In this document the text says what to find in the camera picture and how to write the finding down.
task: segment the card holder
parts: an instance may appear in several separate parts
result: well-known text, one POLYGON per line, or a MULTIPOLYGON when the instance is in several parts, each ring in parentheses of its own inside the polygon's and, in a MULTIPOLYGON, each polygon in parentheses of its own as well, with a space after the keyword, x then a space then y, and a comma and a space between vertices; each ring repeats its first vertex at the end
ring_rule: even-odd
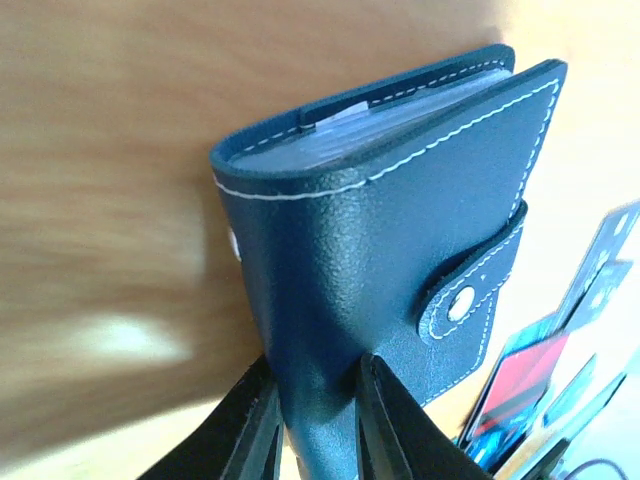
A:
POLYGON ((358 103, 513 64, 493 45, 276 115, 211 152, 284 418, 314 479, 356 474, 352 368, 364 352, 423 405, 482 364, 566 64, 547 60, 339 162, 268 171, 232 159, 358 103), (474 298, 452 320, 465 287, 474 298))

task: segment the dark blue leather wallet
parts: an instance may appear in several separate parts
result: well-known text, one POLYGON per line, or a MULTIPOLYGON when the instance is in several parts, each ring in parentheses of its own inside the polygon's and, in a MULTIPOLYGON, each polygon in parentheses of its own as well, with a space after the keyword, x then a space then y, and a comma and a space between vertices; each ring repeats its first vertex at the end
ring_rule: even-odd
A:
POLYGON ((363 353, 384 358, 421 405, 483 362, 567 69, 513 67, 513 50, 493 45, 276 115, 211 152, 290 438, 313 479, 357 475, 363 353), (469 82, 482 88, 459 94, 469 82), (427 113, 380 121, 418 101, 427 113), (355 137, 341 136, 345 125, 355 137))

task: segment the textured leather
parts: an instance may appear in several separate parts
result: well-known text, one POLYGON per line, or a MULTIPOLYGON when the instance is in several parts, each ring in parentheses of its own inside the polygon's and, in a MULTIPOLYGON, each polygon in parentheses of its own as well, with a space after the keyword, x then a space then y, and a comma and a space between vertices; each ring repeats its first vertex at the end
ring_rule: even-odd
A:
POLYGON ((353 368, 364 352, 382 356, 421 404, 482 363, 566 65, 543 62, 339 163, 269 173, 229 159, 352 104, 513 63, 509 47, 487 47, 285 112, 212 150, 284 418, 313 479, 356 474, 353 368), (443 335, 455 289, 446 292, 476 267, 466 280, 478 300, 492 293, 443 335), (442 338, 428 333, 433 312, 442 338))

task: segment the wooden table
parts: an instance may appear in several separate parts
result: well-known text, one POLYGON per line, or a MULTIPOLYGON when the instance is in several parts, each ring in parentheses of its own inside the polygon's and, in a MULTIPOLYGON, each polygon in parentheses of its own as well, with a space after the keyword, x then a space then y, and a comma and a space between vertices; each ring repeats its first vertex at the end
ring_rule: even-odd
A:
POLYGON ((207 161, 237 128, 496 41, 518 71, 569 62, 489 357, 427 408, 451 434, 507 336, 558 304, 600 218, 640 196, 631 1, 4 3, 7 479, 134 478, 259 355, 207 161))

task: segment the black cable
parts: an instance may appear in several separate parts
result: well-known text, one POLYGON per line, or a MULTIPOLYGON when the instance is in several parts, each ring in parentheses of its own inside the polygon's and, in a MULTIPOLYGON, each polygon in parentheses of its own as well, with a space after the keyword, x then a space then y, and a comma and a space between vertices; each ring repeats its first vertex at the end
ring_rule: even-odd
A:
POLYGON ((629 477, 627 477, 627 475, 622 471, 617 463, 614 463, 611 460, 607 460, 606 458, 594 458, 593 460, 584 462, 582 465, 574 468, 571 472, 569 472, 569 475, 564 477, 564 480, 573 480, 580 472, 583 472, 587 468, 593 467, 595 465, 609 465, 616 471, 616 473, 622 480, 629 480, 629 477))

